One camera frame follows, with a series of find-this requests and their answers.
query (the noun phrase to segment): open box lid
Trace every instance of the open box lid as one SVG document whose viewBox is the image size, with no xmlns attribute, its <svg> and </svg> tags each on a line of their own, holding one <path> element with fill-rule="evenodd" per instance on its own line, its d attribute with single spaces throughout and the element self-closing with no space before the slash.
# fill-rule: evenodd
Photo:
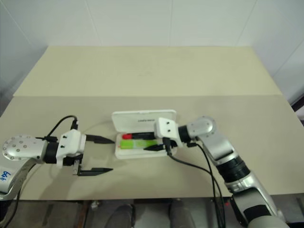
<svg viewBox="0 0 304 228">
<path fill-rule="evenodd" d="M 122 133 L 153 132 L 154 123 L 159 117 L 175 121 L 176 111 L 168 109 L 112 113 L 114 127 Z"/>
</svg>

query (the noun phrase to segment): red object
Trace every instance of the red object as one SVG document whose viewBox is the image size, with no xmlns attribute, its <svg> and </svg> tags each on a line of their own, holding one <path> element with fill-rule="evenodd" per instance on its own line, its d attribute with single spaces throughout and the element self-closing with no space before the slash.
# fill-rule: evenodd
<svg viewBox="0 0 304 228">
<path fill-rule="evenodd" d="M 132 134 L 123 134 L 123 139 L 132 139 Z"/>
</svg>

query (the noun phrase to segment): red marker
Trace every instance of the red marker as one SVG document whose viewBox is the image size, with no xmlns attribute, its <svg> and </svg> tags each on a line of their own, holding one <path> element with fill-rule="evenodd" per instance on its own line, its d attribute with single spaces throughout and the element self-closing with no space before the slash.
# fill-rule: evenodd
<svg viewBox="0 0 304 228">
<path fill-rule="evenodd" d="M 123 134 L 123 139 L 155 139 L 154 132 Z"/>
</svg>

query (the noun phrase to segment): white box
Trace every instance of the white box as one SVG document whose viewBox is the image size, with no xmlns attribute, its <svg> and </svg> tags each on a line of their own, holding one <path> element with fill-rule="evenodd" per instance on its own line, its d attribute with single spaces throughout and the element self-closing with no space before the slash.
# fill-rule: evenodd
<svg viewBox="0 0 304 228">
<path fill-rule="evenodd" d="M 176 119 L 175 110 L 144 110 L 144 111 L 126 111 L 113 112 L 112 121 L 118 132 L 115 143 L 115 156 L 118 159 L 130 158 L 149 158 L 167 156 L 165 150 L 145 151 L 144 149 L 121 149 L 120 141 L 122 135 L 126 133 L 154 132 L 155 121 L 159 118 Z M 177 148 L 172 149 L 172 154 L 176 153 Z"/>
</svg>

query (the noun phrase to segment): black cable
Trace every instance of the black cable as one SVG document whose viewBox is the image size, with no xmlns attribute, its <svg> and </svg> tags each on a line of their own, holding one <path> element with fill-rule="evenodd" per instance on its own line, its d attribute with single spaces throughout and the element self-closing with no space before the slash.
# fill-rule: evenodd
<svg viewBox="0 0 304 228">
<path fill-rule="evenodd" d="M 8 222 L 5 224 L 5 226 L 3 228 L 7 228 L 8 225 L 10 224 L 10 222 L 13 220 L 15 214 L 16 214 L 16 211 L 17 211 L 17 207 L 18 207 L 18 203 L 19 203 L 19 198 L 20 198 L 20 192 L 21 190 L 18 192 L 17 194 L 17 198 L 16 198 L 16 203 L 15 203 L 15 207 L 14 207 L 14 211 L 10 217 L 10 219 L 8 220 Z"/>
<path fill-rule="evenodd" d="M 211 169 L 211 165 L 210 165 L 209 159 L 207 157 L 206 152 L 201 147 L 201 145 L 199 145 L 199 144 L 196 143 L 196 146 L 198 146 L 201 149 L 201 151 L 203 152 L 203 154 L 204 154 L 204 156 L 206 158 L 209 170 L 210 170 L 210 175 L 211 175 L 211 179 L 212 179 L 212 188 L 213 188 L 213 201 L 214 201 L 215 212 L 216 212 L 216 215 L 217 215 L 218 226 L 225 228 L 226 227 L 225 208 L 224 208 L 224 199 L 223 199 L 221 190 L 219 188 L 219 185 L 217 185 L 218 191 L 220 193 L 220 200 L 221 200 L 222 211 L 220 211 L 220 208 L 219 208 L 218 203 L 217 203 L 216 192 L 215 192 L 215 185 L 214 185 L 215 178 L 214 178 L 213 173 L 212 173 L 212 169 Z"/>
<path fill-rule="evenodd" d="M 170 147 L 167 146 L 167 147 L 165 147 L 165 148 L 166 148 L 166 151 L 167 151 L 167 155 L 168 155 L 171 159 L 173 159 L 173 160 L 175 160 L 176 162 L 179 162 L 179 163 L 181 163 L 181 164 L 188 165 L 188 166 L 191 166 L 191 167 L 194 167 L 194 168 L 198 168 L 198 169 L 200 169 L 200 170 L 203 170 L 203 171 L 207 172 L 207 173 L 211 176 L 211 178 L 212 178 L 212 187 L 213 187 L 213 199 L 214 199 L 214 204 L 215 204 L 215 211 L 216 211 L 216 215 L 217 215 L 218 226 L 219 226 L 220 228 L 225 228 L 225 227 L 226 227 L 226 219 L 225 219 L 225 211 L 224 211 L 224 200 L 223 200 L 223 195 L 222 195 L 221 189 L 220 189 L 220 187 L 219 187 L 219 184 L 218 184 L 217 180 L 216 180 L 215 177 L 213 176 L 212 169 L 211 169 L 211 166 L 210 166 L 210 162 L 209 162 L 209 160 L 208 160 L 208 158 L 207 158 L 207 155 L 206 155 L 205 151 L 204 151 L 203 148 L 202 148 L 200 145 L 198 145 L 197 143 L 196 143 L 196 145 L 199 146 L 199 148 L 202 150 L 202 152 L 203 152 L 203 154 L 204 154 L 204 156 L 205 156 L 205 158 L 206 158 L 206 160 L 207 160 L 207 164 L 208 164 L 208 167 L 209 167 L 209 170 L 210 170 L 210 171 L 208 171 L 207 169 L 202 168 L 202 167 L 200 167 L 200 166 L 197 166 L 197 165 L 194 165 L 194 164 L 191 164 L 191 163 L 188 163 L 188 162 L 186 162 L 186 161 L 182 161 L 182 160 L 179 160 L 179 159 L 173 157 L 173 156 L 172 156 L 172 153 L 171 153 Z M 223 211 L 222 216 L 221 216 L 221 212 L 220 212 L 220 210 L 219 210 L 218 203 L 217 203 L 217 201 L 216 201 L 216 193 L 215 193 L 215 186 L 214 186 L 214 183 L 216 184 L 216 186 L 217 186 L 217 188 L 218 188 L 219 195 L 220 195 L 220 198 L 221 198 L 222 211 Z"/>
<path fill-rule="evenodd" d="M 55 127 L 47 134 L 47 137 L 50 136 L 56 130 L 56 128 L 58 128 L 58 126 L 62 123 L 62 121 L 64 121 L 67 118 L 74 118 L 71 129 L 76 129 L 77 130 L 77 128 L 78 128 L 77 117 L 74 116 L 74 115 L 67 115 L 67 116 L 63 117 L 61 120 L 59 120 L 59 122 L 55 125 Z"/>
</svg>

